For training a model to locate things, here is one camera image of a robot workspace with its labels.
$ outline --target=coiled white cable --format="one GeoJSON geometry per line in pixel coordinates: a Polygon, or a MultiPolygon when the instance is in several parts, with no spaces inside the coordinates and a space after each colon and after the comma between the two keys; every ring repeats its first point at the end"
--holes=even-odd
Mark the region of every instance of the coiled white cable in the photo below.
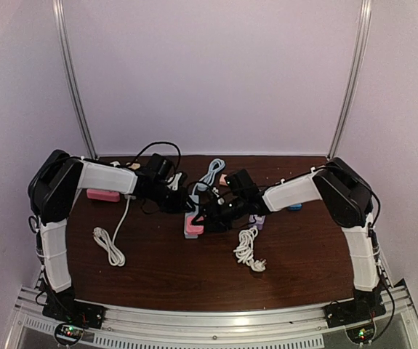
{"type": "Polygon", "coordinates": [[[123,216],[120,219],[120,222],[116,226],[115,233],[113,234],[112,240],[105,229],[96,227],[94,228],[94,240],[97,244],[102,247],[108,253],[108,262],[113,267],[119,266],[122,267],[126,262],[126,258],[117,246],[115,246],[115,239],[118,231],[120,230],[121,225],[123,224],[124,219],[129,211],[129,202],[131,201],[131,196],[126,197],[126,207],[124,209],[123,216]]]}
{"type": "MultiPolygon", "coordinates": [[[[225,162],[222,159],[213,159],[209,165],[209,170],[207,173],[199,180],[199,182],[204,182],[209,186],[213,186],[215,177],[217,173],[222,171],[225,168],[225,162]]],[[[196,183],[193,188],[193,195],[196,194],[196,191],[206,191],[207,185],[202,183],[196,183]]]]}
{"type": "Polygon", "coordinates": [[[251,267],[253,271],[261,273],[265,270],[267,260],[254,260],[254,240],[259,234],[256,226],[239,232],[239,246],[235,252],[238,263],[244,263],[251,267]]]}

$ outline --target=pink object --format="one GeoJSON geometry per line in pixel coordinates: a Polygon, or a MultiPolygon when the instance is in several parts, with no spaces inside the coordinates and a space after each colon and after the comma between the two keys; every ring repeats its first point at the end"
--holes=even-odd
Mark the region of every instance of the pink object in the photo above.
{"type": "Polygon", "coordinates": [[[91,200],[101,200],[110,202],[120,201],[120,193],[117,193],[116,191],[87,189],[86,195],[87,198],[90,198],[91,200]]]}
{"type": "Polygon", "coordinates": [[[228,187],[228,184],[226,183],[225,177],[226,177],[226,174],[222,173],[222,175],[220,176],[219,183],[220,183],[220,185],[224,185],[225,187],[228,187]]]}
{"type": "Polygon", "coordinates": [[[204,226],[203,225],[192,225],[191,220],[193,220],[195,216],[186,216],[186,233],[188,235],[201,235],[204,233],[204,226]]]}

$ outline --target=white panel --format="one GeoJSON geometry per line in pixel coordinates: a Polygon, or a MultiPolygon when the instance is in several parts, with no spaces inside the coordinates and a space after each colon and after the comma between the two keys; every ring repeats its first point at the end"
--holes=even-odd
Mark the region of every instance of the white panel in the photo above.
{"type": "Polygon", "coordinates": [[[55,148],[84,153],[50,0],[0,0],[0,347],[21,284],[39,270],[28,183],[55,148]]]}
{"type": "Polygon", "coordinates": [[[338,152],[369,181],[394,281],[418,310],[418,0],[376,1],[357,94],[338,152]]]}
{"type": "Polygon", "coordinates": [[[99,154],[326,154],[359,0],[65,2],[99,154]]]}

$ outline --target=dark brown tabletop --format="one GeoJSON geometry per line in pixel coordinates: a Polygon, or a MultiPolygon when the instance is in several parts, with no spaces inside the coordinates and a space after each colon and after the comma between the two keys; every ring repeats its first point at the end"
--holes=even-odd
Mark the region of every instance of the dark brown tabletop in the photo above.
{"type": "MultiPolygon", "coordinates": [[[[206,173],[213,156],[183,156],[188,182],[206,173]]],[[[277,182],[325,162],[323,157],[223,156],[224,173],[248,169],[258,185],[277,182]]],[[[126,158],[118,158],[122,163],[126,158]]],[[[68,265],[81,300],[154,310],[256,310],[285,308],[352,297],[353,270],[340,228],[323,202],[298,212],[266,217],[254,257],[267,269],[254,273],[236,262],[239,230],[183,236],[183,214],[143,214],[133,201],[116,239],[124,267],[108,264],[92,238],[95,227],[112,236],[124,211],[119,203],[91,201],[83,192],[68,221],[68,265]]],[[[152,203],[147,210],[155,209],[152,203]]]]}

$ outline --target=blue object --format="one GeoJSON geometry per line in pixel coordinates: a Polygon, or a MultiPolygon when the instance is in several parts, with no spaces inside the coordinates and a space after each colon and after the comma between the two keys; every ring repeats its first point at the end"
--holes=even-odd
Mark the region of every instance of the blue object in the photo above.
{"type": "Polygon", "coordinates": [[[299,211],[301,210],[301,208],[302,208],[302,204],[295,204],[295,205],[288,206],[286,209],[288,211],[299,211]]]}

